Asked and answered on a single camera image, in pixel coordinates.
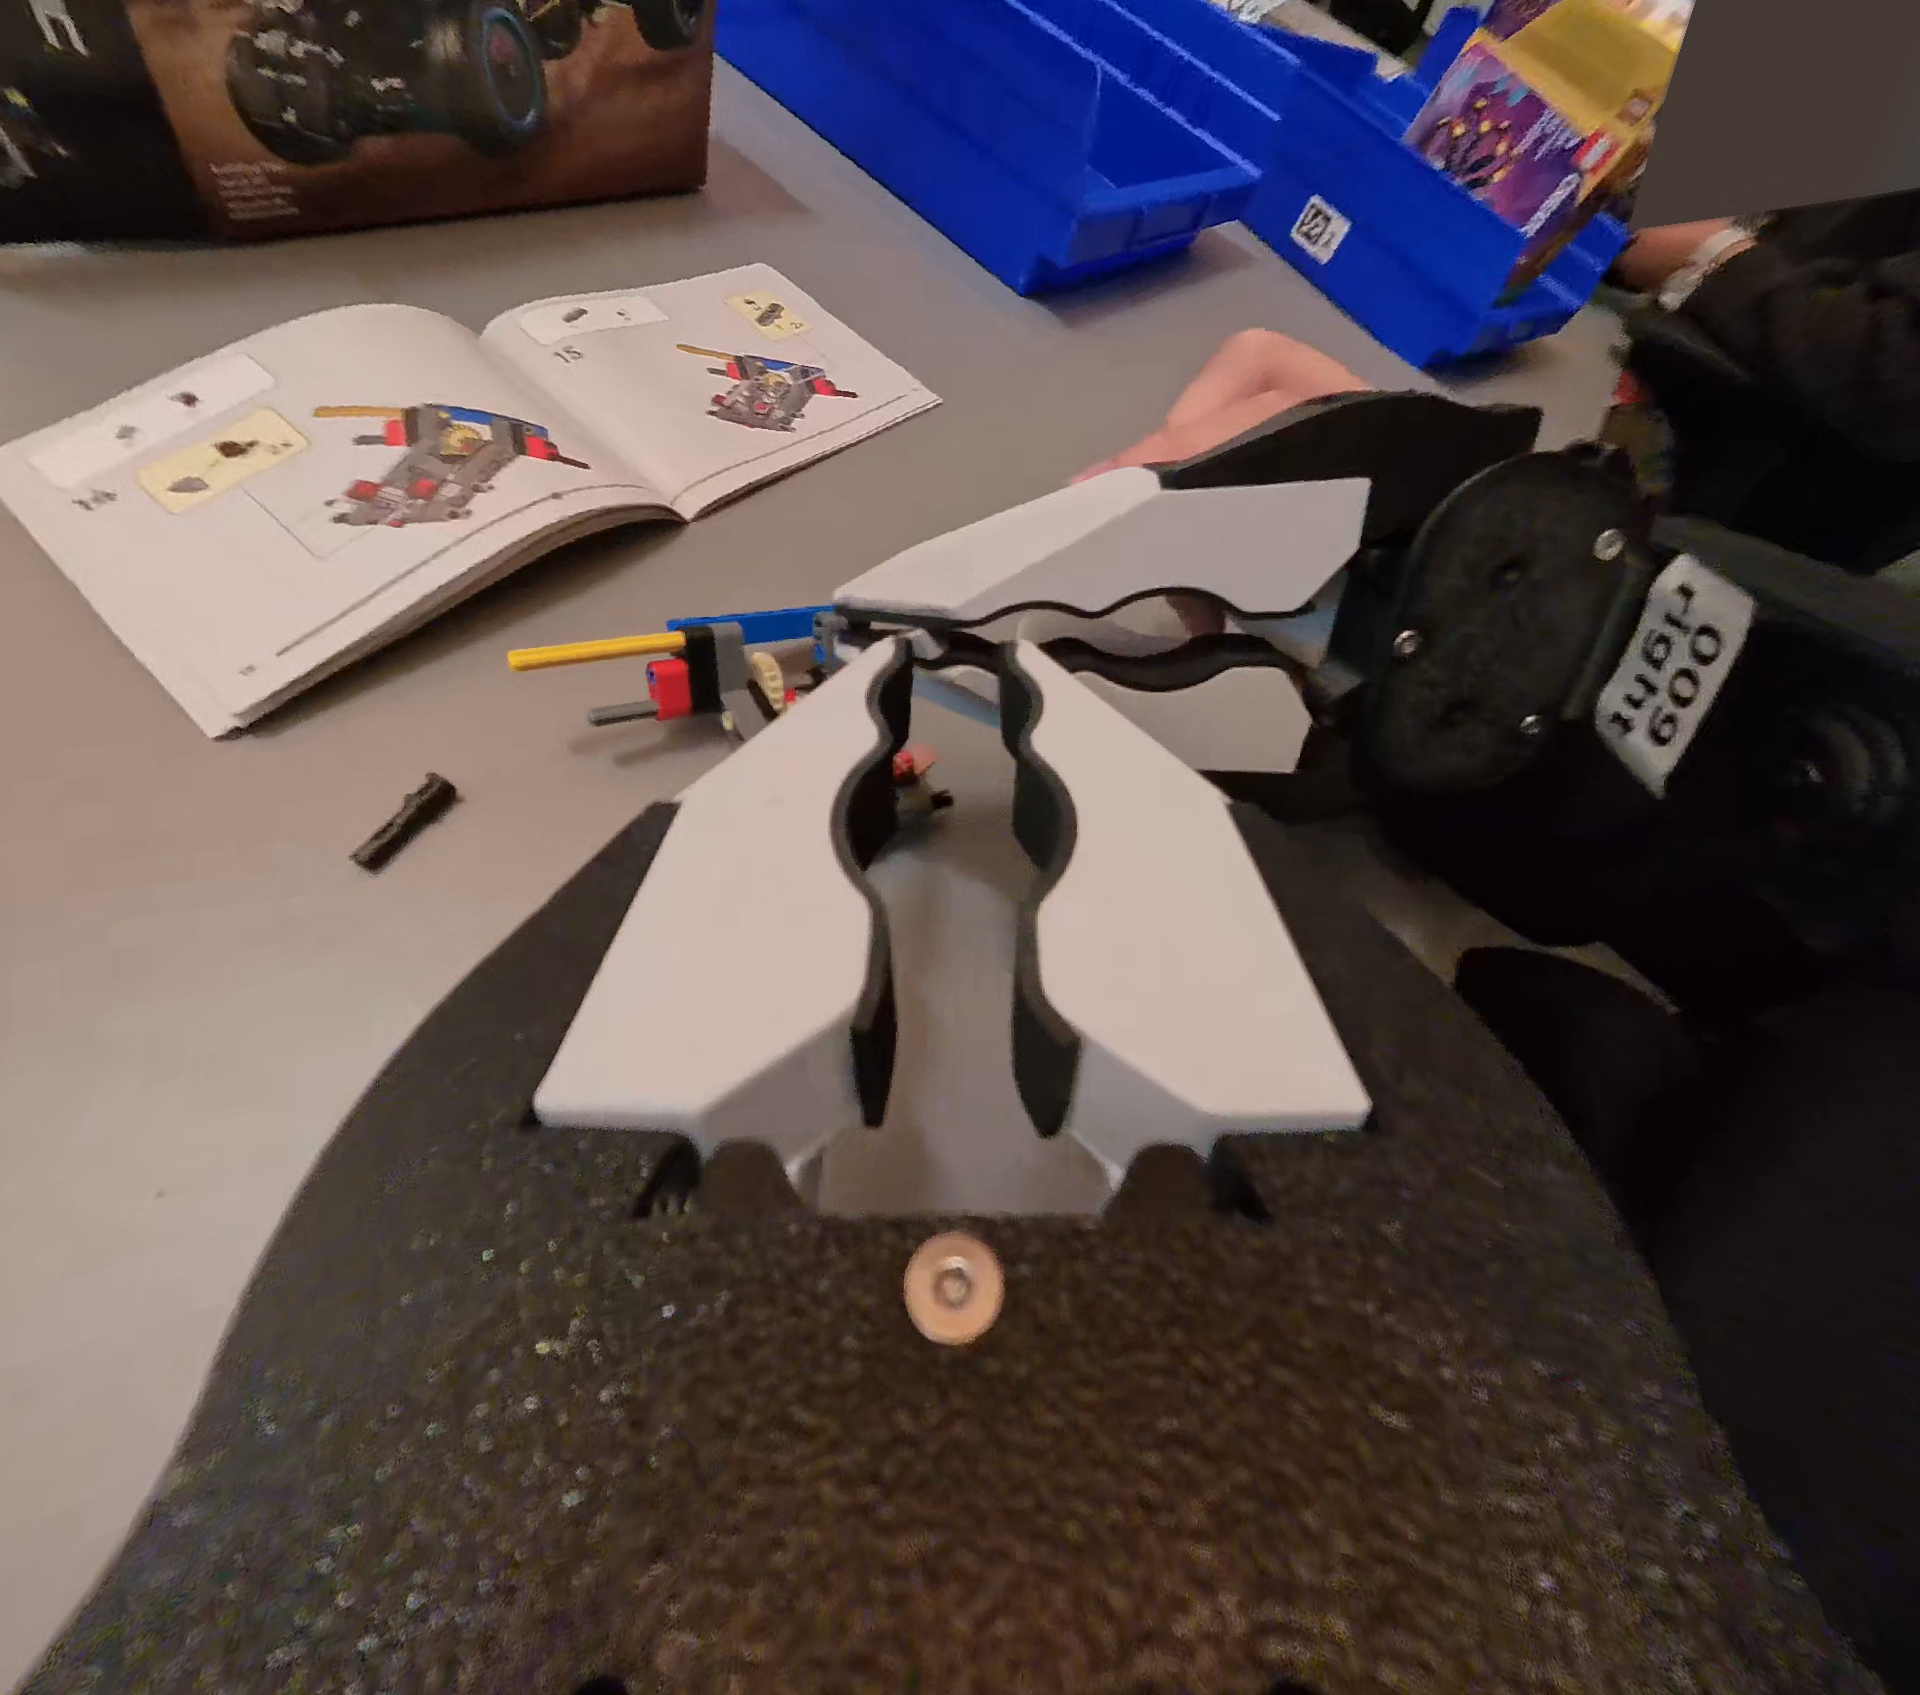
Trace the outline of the person's right forearm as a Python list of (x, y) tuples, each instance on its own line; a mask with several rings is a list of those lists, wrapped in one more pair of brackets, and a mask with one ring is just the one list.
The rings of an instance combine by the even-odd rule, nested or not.
[(1549, 1098), (1830, 1623), (1918, 1687), (1918, 1004), (1837, 984), (1691, 1024), (1566, 958), (1453, 986)]

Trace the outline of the blue plastic storage bin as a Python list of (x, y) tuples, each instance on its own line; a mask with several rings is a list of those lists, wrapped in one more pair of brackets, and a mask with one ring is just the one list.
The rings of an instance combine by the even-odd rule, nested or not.
[(1023, 298), (1253, 220), (1272, 116), (1125, 0), (718, 0), (716, 48)]
[(1262, 32), (1292, 58), (1294, 78), (1246, 224), (1417, 368), (1474, 364), (1561, 332), (1626, 242), (1625, 222), (1597, 216), (1525, 294), (1510, 294), (1521, 234), (1402, 138), (1474, 28), (1474, 10), (1449, 12), (1402, 76), (1384, 76), (1367, 48)]

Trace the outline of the purple toy box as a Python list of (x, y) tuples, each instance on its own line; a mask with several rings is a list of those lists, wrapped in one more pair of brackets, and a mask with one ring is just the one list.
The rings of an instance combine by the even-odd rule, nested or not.
[(1593, 218), (1631, 148), (1623, 124), (1601, 122), (1553, 76), (1530, 76), (1487, 30), (1439, 76), (1402, 140), (1519, 236), (1512, 294)]

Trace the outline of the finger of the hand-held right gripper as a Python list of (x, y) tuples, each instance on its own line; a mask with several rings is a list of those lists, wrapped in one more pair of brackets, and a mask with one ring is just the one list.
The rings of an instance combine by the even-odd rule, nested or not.
[(1039, 608), (1093, 620), (1162, 596), (1279, 618), (1357, 556), (1371, 494), (1362, 478), (1176, 488), (1121, 468), (927, 540), (830, 604), (847, 622), (940, 632)]
[[(1034, 610), (1033, 640), (1081, 640), (1138, 668), (1148, 656), (1183, 652), (1193, 632), (1174, 606), (1129, 606), (1079, 620)], [(1148, 692), (1138, 680), (1085, 676), (1085, 686), (1148, 738), (1200, 774), (1291, 774), (1312, 726), (1296, 682), (1282, 670), (1234, 668), (1183, 690)]]

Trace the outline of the person's right hand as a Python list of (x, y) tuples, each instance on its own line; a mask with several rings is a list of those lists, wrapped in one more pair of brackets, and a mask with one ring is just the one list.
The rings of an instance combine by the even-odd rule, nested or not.
[(1371, 390), (1357, 372), (1301, 340), (1248, 330), (1217, 350), (1159, 428), (1117, 458), (1083, 470), (1075, 482), (1089, 482), (1119, 468), (1195, 460), (1284, 412)]

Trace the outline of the partly built lego chassis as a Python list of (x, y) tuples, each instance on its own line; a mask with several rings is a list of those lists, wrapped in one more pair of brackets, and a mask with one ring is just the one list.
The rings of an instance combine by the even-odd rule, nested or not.
[[(588, 712), (588, 724), (606, 730), (643, 720), (708, 722), (738, 748), (773, 728), (803, 698), (823, 688), (855, 654), (874, 640), (906, 638), (908, 652), (938, 654), (944, 644), (927, 632), (895, 624), (850, 622), (839, 608), (751, 610), (746, 614), (683, 620), (664, 630), (509, 652), (519, 674), (640, 660), (643, 696)], [(897, 824), (908, 828), (955, 808), (955, 796), (935, 782), (938, 758), (930, 748), (899, 736), (879, 774), (879, 844)], [(742, 804), (734, 822), (746, 832), (752, 816), (768, 840), (789, 840), (803, 814), (798, 790), (763, 790)]]

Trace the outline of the open instruction booklet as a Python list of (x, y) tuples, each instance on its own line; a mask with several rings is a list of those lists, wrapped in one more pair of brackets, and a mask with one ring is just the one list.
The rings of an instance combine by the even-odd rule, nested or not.
[(550, 550), (690, 524), (940, 398), (766, 266), (483, 330), (303, 316), (4, 448), (4, 508), (224, 740)]

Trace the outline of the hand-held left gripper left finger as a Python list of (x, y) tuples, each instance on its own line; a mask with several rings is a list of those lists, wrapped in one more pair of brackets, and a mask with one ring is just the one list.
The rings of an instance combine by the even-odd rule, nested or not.
[(885, 1120), (899, 1016), (869, 868), (901, 824), (912, 690), (908, 644), (879, 640), (643, 820), (654, 850), (532, 1096), (543, 1126), (703, 1160), (756, 1144), (813, 1198), (833, 1144)]

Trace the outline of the another person's forearm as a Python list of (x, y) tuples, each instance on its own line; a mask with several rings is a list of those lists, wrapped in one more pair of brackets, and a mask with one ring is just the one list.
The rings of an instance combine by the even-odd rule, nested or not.
[(1677, 312), (1629, 294), (1605, 438), (1667, 514), (1853, 574), (1916, 564), (1918, 192), (1721, 220), (1763, 228)]

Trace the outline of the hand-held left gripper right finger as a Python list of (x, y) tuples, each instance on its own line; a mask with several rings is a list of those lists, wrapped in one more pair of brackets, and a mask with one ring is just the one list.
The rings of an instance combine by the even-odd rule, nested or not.
[(1119, 1194), (1151, 1150), (1358, 1132), (1374, 1102), (1231, 800), (1026, 642), (1002, 652), (1021, 902), (1014, 1076)]

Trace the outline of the yellow toy box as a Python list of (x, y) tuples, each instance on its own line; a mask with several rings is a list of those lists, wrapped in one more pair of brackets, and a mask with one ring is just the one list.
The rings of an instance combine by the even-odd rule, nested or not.
[(1693, 12), (1694, 0), (1493, 0), (1482, 28), (1572, 124), (1643, 144)]

